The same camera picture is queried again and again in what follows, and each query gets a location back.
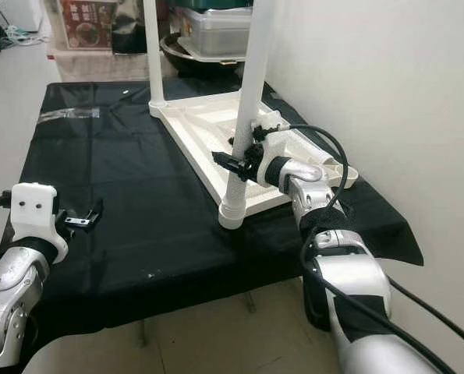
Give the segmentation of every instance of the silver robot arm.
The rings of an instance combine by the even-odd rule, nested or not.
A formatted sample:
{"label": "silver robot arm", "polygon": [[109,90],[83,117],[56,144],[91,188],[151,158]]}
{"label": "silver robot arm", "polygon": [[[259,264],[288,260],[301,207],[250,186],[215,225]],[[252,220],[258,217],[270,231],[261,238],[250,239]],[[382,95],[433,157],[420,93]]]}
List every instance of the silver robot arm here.
{"label": "silver robot arm", "polygon": [[[244,160],[213,153],[214,161],[243,180],[274,185],[290,196],[303,240],[310,240],[309,271],[321,275],[381,317],[391,316],[388,279],[360,235],[345,228],[345,214],[336,202],[326,171],[317,165],[284,157],[277,134],[271,134],[246,151]],[[313,228],[316,235],[310,235]],[[439,372],[425,357],[379,323],[363,316],[344,299],[326,290],[314,277],[304,277],[304,301],[308,320],[334,336],[345,374]]]}
{"label": "silver robot arm", "polygon": [[73,229],[91,230],[101,217],[101,201],[85,218],[67,217],[50,185],[19,183],[8,201],[15,234],[0,259],[0,368],[19,362],[30,311],[41,298],[53,264],[67,255]]}

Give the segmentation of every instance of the floor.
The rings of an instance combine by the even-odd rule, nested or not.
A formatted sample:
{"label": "floor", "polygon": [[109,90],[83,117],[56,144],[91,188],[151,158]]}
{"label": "floor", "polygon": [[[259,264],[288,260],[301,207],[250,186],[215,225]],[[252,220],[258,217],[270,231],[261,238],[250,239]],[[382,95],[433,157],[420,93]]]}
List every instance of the floor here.
{"label": "floor", "polygon": [[[0,192],[18,181],[45,87],[60,80],[45,53],[45,45],[0,53]],[[0,210],[0,238],[7,213]],[[137,323],[63,337],[39,351],[25,373],[338,372],[331,336],[304,317],[299,280],[251,295],[254,313],[237,295],[147,319],[145,347]]]}

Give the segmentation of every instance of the white plastic stand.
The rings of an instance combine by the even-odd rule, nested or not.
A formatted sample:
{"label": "white plastic stand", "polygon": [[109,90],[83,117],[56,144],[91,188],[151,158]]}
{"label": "white plastic stand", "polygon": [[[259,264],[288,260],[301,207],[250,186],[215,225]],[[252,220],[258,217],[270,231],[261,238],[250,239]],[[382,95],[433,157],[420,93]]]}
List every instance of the white plastic stand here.
{"label": "white plastic stand", "polygon": [[[152,116],[161,119],[192,164],[207,191],[219,205],[219,222],[228,229],[239,228],[245,216],[287,203],[289,198],[275,187],[264,188],[254,182],[242,182],[214,163],[211,151],[232,153],[242,158],[252,143],[251,124],[272,110],[261,102],[267,68],[269,39],[273,32],[277,0],[256,0],[247,45],[241,91],[218,95],[165,101],[162,87],[157,12],[155,0],[143,0],[147,28],[147,54],[151,86],[149,103]],[[323,164],[329,178],[337,183],[339,165],[298,132],[284,132],[285,155]],[[234,137],[233,149],[228,139]],[[350,171],[349,183],[358,174]]]}

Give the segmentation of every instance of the white pole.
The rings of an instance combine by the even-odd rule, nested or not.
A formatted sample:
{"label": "white pole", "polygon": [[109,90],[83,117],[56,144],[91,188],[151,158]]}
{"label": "white pole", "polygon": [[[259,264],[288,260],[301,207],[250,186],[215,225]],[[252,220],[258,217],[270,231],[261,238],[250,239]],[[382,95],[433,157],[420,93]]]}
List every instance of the white pole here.
{"label": "white pole", "polygon": [[[239,113],[233,140],[232,155],[243,158],[252,144],[251,122],[256,120],[263,93],[268,51],[275,23],[276,0],[255,0],[247,43],[246,64],[242,79]],[[218,220],[230,230],[239,228],[246,216],[246,183],[230,173],[226,194],[219,206]]]}
{"label": "white pole", "polygon": [[147,39],[148,76],[151,87],[151,100],[148,106],[153,117],[160,117],[159,110],[165,107],[166,102],[162,89],[156,0],[143,0],[143,12],[145,14],[145,37]]}

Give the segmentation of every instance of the black tablecloth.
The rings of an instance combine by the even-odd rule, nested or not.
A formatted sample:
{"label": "black tablecloth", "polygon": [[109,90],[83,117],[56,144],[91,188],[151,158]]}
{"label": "black tablecloth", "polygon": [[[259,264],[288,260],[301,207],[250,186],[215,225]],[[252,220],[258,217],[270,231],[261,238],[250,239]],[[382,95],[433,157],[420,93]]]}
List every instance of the black tablecloth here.
{"label": "black tablecloth", "polygon": [[[236,77],[165,82],[168,99],[238,88]],[[89,235],[78,233],[66,259],[53,266],[31,313],[16,371],[57,337],[118,326],[300,274],[301,241],[290,206],[248,217],[236,231],[220,227],[214,200],[165,127],[149,116],[149,96],[143,83],[47,88],[41,114],[80,110],[38,123],[21,182],[53,185],[61,205],[78,214],[103,198],[104,216]],[[303,122],[268,86],[264,102],[288,121]],[[376,256],[422,264],[409,225],[368,183],[360,178],[341,201]],[[0,255],[11,234],[7,226]]]}

